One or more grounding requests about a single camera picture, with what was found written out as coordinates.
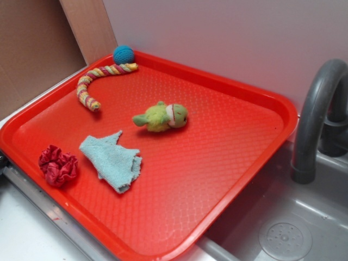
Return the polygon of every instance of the drain cover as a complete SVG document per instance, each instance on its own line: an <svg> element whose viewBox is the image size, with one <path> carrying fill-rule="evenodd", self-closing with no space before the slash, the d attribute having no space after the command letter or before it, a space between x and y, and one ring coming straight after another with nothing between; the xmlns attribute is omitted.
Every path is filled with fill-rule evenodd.
<svg viewBox="0 0 348 261"><path fill-rule="evenodd" d="M299 260L312 247L308 228L298 219L290 217L278 217L263 224L259 241L262 249L279 261Z"/></svg>

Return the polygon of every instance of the red scrunchie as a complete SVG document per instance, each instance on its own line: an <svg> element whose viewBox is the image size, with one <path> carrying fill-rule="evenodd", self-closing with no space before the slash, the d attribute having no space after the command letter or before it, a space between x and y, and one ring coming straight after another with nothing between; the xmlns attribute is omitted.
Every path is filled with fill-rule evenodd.
<svg viewBox="0 0 348 261"><path fill-rule="evenodd" d="M49 145L39 158L39 167L48 184L60 187L66 181L76 178L77 161L76 156L62 153L60 148Z"/></svg>

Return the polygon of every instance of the plush frog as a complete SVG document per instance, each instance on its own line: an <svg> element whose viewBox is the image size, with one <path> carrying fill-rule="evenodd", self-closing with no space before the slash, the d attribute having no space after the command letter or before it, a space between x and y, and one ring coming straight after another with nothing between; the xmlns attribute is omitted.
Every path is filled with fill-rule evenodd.
<svg viewBox="0 0 348 261"><path fill-rule="evenodd" d="M180 104L166 105L158 102L148 108L145 114L133 117L138 127L146 125L150 132L163 132L170 128L181 128L187 123L188 111Z"/></svg>

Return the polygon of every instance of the gray sink basin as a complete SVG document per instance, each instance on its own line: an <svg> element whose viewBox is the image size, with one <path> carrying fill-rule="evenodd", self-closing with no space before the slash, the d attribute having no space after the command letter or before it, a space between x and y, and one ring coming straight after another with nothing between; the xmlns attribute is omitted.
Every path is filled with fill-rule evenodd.
<svg viewBox="0 0 348 261"><path fill-rule="evenodd" d="M315 181L301 185L290 159L288 143L206 232L223 260L348 260L348 165L318 153Z"/></svg>

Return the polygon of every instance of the crochet ball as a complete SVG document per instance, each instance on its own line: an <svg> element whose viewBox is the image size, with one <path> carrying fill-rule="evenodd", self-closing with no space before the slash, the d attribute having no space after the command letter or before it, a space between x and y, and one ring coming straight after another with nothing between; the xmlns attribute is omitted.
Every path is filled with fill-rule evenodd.
<svg viewBox="0 0 348 261"><path fill-rule="evenodd" d="M120 45L114 50L114 62L117 65L134 62L134 52L127 45Z"/></svg>

